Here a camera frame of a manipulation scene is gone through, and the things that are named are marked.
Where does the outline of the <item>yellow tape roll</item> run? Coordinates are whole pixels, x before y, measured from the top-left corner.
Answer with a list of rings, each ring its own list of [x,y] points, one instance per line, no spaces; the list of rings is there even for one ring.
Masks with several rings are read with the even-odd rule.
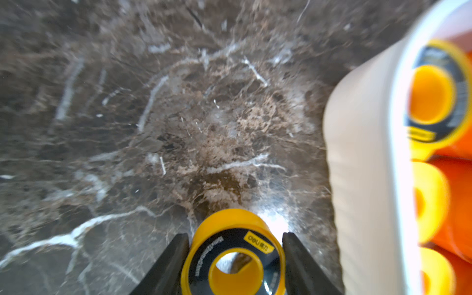
[[[439,252],[420,249],[421,274],[425,295],[454,295],[456,275],[452,264]]]
[[[434,165],[413,162],[414,197],[419,243],[431,241],[449,211],[451,190],[446,175]]]

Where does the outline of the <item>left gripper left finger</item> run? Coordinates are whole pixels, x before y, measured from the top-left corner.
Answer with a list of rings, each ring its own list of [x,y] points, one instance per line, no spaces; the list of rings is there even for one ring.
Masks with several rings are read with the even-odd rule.
[[[177,234],[130,295],[181,295],[181,273],[188,254],[188,234]]]

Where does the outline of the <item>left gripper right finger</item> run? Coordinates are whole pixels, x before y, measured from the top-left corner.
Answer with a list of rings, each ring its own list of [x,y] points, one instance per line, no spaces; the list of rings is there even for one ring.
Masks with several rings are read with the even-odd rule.
[[[322,268],[312,258],[296,234],[282,238],[286,258],[285,285],[288,295],[341,295]]]

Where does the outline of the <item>orange tape roll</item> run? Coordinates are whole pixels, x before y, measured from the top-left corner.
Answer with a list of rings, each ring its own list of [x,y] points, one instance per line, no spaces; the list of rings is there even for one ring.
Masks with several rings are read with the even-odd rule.
[[[437,245],[430,248],[442,254],[453,266],[456,275],[455,294],[472,295],[472,264]]]
[[[451,204],[447,218],[433,243],[456,254],[464,261],[472,261],[472,162],[450,157],[431,161],[446,176],[451,190]]]

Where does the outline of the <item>orange tape roll mid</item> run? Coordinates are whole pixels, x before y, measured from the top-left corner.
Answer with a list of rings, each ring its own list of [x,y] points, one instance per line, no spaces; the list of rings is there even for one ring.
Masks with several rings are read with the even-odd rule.
[[[472,54],[449,51],[433,67],[431,125],[438,154],[472,157]]]

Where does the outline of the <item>white plastic storage box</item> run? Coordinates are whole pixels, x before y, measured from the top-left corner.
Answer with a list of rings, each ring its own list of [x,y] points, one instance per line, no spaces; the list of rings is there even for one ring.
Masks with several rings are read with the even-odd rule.
[[[346,75],[329,97],[323,135],[348,295],[422,293],[408,90],[428,41],[471,27],[470,1],[438,1],[402,39]]]

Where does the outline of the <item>yellow black roll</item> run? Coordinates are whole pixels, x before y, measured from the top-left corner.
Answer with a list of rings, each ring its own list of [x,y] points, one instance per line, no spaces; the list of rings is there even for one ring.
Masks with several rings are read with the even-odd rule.
[[[424,47],[411,83],[408,138],[411,158],[472,157],[472,55],[432,40]]]
[[[236,274],[217,267],[224,256],[242,253],[250,262]],[[184,295],[283,295],[286,259],[269,226],[254,213],[226,209],[195,231],[181,272]]]

